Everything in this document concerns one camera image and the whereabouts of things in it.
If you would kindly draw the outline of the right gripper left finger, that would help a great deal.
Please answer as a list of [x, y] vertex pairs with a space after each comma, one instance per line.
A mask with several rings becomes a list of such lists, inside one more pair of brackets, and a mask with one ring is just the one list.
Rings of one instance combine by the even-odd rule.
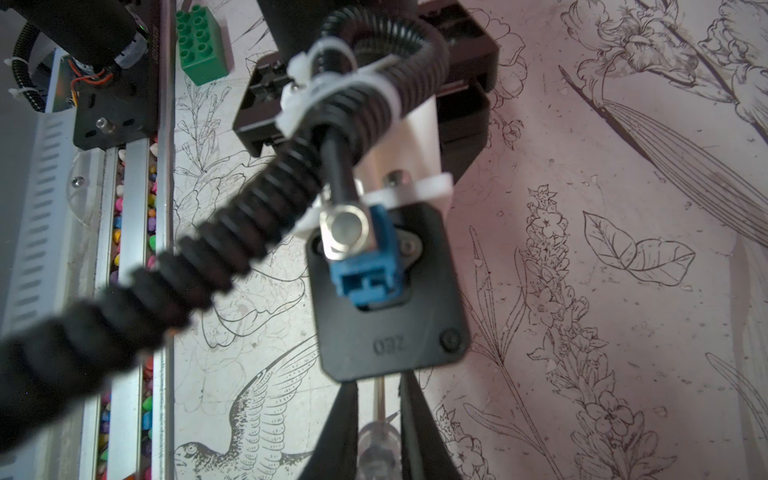
[[299, 480], [355, 479], [358, 446], [358, 386], [342, 383], [315, 449]]

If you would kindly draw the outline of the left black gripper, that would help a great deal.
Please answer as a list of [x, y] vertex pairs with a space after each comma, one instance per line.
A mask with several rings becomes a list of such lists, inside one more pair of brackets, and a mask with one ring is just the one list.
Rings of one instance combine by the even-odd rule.
[[[460, 82], [458, 90], [444, 90], [437, 97], [437, 118], [444, 172], [459, 181], [485, 148], [489, 123], [488, 94], [496, 84], [499, 52], [451, 53], [448, 84]], [[250, 78], [233, 131], [253, 157], [265, 146], [279, 147], [283, 135], [274, 118], [281, 112], [280, 95], [290, 83], [280, 53], [260, 58]]]

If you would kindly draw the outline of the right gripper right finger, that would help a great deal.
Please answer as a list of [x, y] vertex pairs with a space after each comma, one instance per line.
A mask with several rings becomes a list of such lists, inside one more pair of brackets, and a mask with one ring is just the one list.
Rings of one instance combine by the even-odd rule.
[[460, 480], [413, 371], [401, 373], [399, 395], [403, 478]]

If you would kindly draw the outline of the clear handled screwdriver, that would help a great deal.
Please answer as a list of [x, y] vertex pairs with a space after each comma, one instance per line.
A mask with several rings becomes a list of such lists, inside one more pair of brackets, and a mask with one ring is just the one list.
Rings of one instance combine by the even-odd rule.
[[373, 381], [373, 421], [358, 434], [357, 479], [400, 480], [401, 437], [386, 420], [385, 378]]

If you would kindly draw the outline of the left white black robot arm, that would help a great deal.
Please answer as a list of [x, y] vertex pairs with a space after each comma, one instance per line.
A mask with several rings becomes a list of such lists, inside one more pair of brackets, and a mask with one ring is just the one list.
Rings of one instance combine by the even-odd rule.
[[330, 35], [351, 40], [362, 65], [388, 54], [408, 54], [428, 39], [415, 31], [416, 20], [430, 25], [449, 53], [447, 76], [436, 94], [443, 171], [460, 179], [484, 149], [500, 49], [459, 2], [262, 1], [259, 7], [277, 50], [256, 63], [233, 124], [251, 156], [285, 141], [275, 118], [292, 57]]

